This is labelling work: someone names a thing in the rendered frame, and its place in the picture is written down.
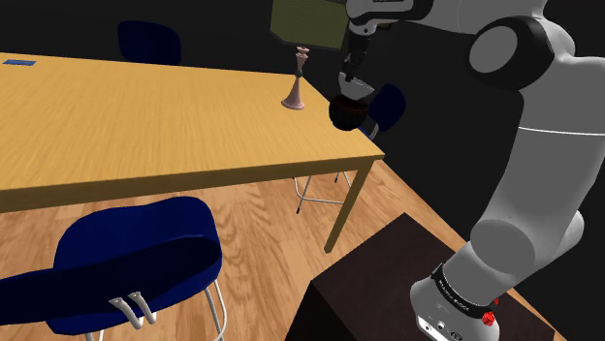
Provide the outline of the white grey wedge-shaped piece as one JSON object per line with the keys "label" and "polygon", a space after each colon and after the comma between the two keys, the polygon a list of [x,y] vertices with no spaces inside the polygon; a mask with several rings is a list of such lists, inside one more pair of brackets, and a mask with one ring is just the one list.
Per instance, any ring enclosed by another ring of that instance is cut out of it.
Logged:
{"label": "white grey wedge-shaped piece", "polygon": [[347,81],[343,72],[338,75],[338,83],[341,94],[353,101],[361,100],[374,92],[373,87],[356,77]]}

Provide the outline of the blue chair with metal legs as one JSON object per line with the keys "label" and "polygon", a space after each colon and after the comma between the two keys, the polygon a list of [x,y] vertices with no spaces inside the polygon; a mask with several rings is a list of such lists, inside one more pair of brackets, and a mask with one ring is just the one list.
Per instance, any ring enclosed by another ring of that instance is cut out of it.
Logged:
{"label": "blue chair with metal legs", "polygon": [[125,20],[117,25],[117,39],[122,56],[130,62],[173,66],[181,62],[180,37],[170,27]]}
{"label": "blue chair with metal legs", "polygon": [[79,218],[50,268],[0,279],[0,326],[44,322],[103,341],[216,285],[222,251],[211,210],[194,197],[113,207]]}
{"label": "blue chair with metal legs", "polygon": [[[406,100],[401,90],[391,83],[384,84],[378,94],[369,104],[368,116],[374,121],[374,126],[368,133],[362,126],[358,128],[367,138],[374,140],[379,132],[390,130],[403,116]],[[299,213],[304,201],[342,204],[342,201],[331,201],[309,198],[305,194],[310,184],[311,175],[306,180],[302,194],[299,192],[297,178],[294,177],[296,195],[300,198],[296,213]]]}

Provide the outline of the pink candlestick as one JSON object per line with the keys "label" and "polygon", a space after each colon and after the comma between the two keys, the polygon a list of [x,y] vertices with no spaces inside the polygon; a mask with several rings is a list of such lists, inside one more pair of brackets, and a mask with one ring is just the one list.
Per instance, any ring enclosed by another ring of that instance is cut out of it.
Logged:
{"label": "pink candlestick", "polygon": [[304,109],[304,103],[301,98],[301,78],[303,77],[303,66],[308,59],[309,49],[304,46],[297,47],[296,59],[297,69],[295,71],[295,81],[288,96],[281,101],[283,107],[287,109],[300,110]]}

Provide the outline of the wooden table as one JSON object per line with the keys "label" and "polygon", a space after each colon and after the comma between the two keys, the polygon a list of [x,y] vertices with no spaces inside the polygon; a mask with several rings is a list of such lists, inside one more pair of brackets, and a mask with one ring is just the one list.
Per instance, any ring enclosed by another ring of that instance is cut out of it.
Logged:
{"label": "wooden table", "polygon": [[[36,61],[4,65],[7,59]],[[0,52],[0,213],[306,175],[356,176],[332,250],[382,151],[336,129],[290,75]]]}

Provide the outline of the dark robot stand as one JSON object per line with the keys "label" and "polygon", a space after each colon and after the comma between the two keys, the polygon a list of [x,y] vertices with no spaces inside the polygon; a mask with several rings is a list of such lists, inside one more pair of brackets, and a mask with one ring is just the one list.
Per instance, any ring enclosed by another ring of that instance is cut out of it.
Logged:
{"label": "dark robot stand", "polygon": [[409,291],[453,254],[401,214],[310,281],[284,341],[431,341]]}

